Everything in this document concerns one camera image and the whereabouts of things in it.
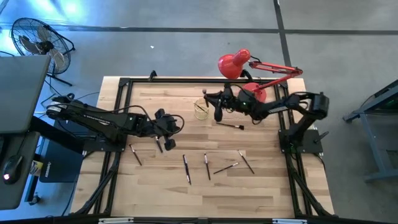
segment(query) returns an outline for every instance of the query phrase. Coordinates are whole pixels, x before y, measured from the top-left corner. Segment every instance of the lamp base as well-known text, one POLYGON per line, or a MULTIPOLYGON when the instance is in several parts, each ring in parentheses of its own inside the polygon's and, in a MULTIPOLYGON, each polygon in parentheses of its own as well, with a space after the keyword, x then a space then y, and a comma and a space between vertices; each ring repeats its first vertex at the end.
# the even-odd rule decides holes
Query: lamp base
POLYGON ((259 102, 264 102, 265 100, 266 100, 266 98, 267 98, 267 92, 266 92, 266 90, 256 90, 256 91, 253 91, 253 90, 255 90, 256 88, 258 88, 260 85, 259 84, 257 84, 257 83, 248 83, 248 84, 245 84, 244 86, 243 86, 243 88, 245 89, 245 90, 249 90, 249 91, 251 91, 251 92, 254 92, 254 96, 256 97, 256 99, 259 101, 259 102))

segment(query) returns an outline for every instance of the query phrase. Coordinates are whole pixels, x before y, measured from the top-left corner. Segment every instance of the wooden tabletop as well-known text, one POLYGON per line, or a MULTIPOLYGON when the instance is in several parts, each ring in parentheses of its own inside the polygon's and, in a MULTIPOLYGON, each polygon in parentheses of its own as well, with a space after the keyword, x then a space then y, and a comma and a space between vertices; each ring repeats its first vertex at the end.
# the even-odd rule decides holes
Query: wooden tabletop
MULTIPOLYGON (((97 107, 114 109, 120 77, 104 77, 97 107)), ((305 91, 303 79, 288 81, 289 92, 305 91)), ((206 120, 194 115, 193 101, 202 98, 202 89, 215 93, 222 84, 135 83, 130 105, 141 105, 154 118, 163 108, 166 113, 185 119, 184 129, 173 136, 177 146, 160 153, 153 139, 128 137, 143 166, 127 147, 122 153, 114 195, 112 216, 130 217, 293 217, 292 199, 285 157, 280 153, 277 114, 253 125, 249 116, 225 113, 223 122, 245 126, 245 130, 217 125, 213 108, 206 120), (248 169, 240 150, 255 174, 248 169), (207 153, 211 180, 208 180, 204 153, 207 153), (185 175, 182 155, 188 161, 192 185, 185 175), (213 172, 239 162, 239 165, 213 175, 213 172)), ((124 104, 126 91, 121 105, 124 104)), ((273 88, 267 88, 267 100, 274 101, 273 88)), ((137 108, 130 112, 141 113, 137 108)), ((301 114, 294 113, 295 120, 301 114)), ((83 161, 71 212, 77 211, 98 186, 103 152, 95 152, 83 161)), ((322 163, 311 154, 303 154, 307 184, 324 208, 333 213, 328 184, 322 163)), ((106 204, 105 190, 103 206, 106 204)), ((302 193, 298 190, 304 211, 302 193)))

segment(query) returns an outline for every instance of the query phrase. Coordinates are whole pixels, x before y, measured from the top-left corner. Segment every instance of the lamp shade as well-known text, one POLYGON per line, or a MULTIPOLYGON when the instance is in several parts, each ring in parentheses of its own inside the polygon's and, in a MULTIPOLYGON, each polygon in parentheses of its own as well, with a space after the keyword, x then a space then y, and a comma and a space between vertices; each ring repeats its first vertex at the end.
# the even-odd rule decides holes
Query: lamp shade
POLYGON ((250 59, 250 51, 241 49, 236 54, 228 54, 218 60, 218 69, 229 79, 237 79, 242 73, 243 65, 250 59))

